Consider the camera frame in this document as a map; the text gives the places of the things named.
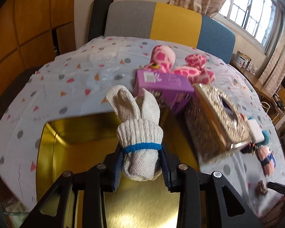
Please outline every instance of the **starfish print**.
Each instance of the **starfish print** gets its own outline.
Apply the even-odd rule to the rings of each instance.
[[[181,4],[181,6],[185,6],[185,5],[189,5],[189,3],[192,1],[192,0],[182,0],[183,3]]]

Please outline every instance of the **white knitted glove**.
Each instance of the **white knitted glove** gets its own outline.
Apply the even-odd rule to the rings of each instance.
[[[122,122],[117,136],[127,153],[123,164],[125,175],[136,181],[155,180],[161,174],[158,158],[163,140],[163,130],[158,125],[160,108],[151,93],[143,89],[143,94],[133,98],[126,87],[118,85],[111,87],[106,95]],[[140,149],[146,147],[157,149]]]

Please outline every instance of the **bed sheet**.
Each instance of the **bed sheet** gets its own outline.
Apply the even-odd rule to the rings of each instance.
[[[255,195],[259,180],[285,184],[285,159],[271,119],[244,76],[221,59],[195,48],[151,39],[99,37],[77,51],[56,57],[32,75],[0,121],[0,176],[29,210],[36,205],[36,161],[44,124],[111,111],[105,99],[107,90],[120,84],[132,91],[136,69],[149,63],[156,45],[174,50],[175,66],[184,65],[189,54],[206,56],[206,68],[216,74],[214,85],[228,94],[241,113],[253,116],[270,133],[270,148],[277,162],[272,176],[264,176],[255,155],[240,152],[202,165],[201,172],[222,172],[258,216],[266,214],[281,198],[272,190],[266,196]]]

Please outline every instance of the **screw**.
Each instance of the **screw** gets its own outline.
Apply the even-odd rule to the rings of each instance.
[[[221,174],[219,171],[215,171],[215,172],[213,173],[213,175],[214,175],[215,177],[217,177],[217,178],[220,178],[220,177],[222,176],[222,174]]]
[[[99,170],[103,170],[103,169],[105,169],[106,168],[106,165],[105,164],[99,164],[99,165],[97,165],[97,169],[99,169]]]
[[[72,173],[69,170],[66,170],[64,173],[62,173],[62,175],[64,177],[69,177]]]
[[[187,169],[188,169],[188,166],[187,166],[186,164],[180,164],[180,165],[178,166],[178,168],[179,168],[180,170],[187,170]]]

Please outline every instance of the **purple box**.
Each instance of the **purple box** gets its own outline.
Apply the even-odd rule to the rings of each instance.
[[[169,107],[173,114],[186,106],[194,92],[185,76],[137,70],[134,95],[142,95],[142,88],[154,95],[160,108]]]

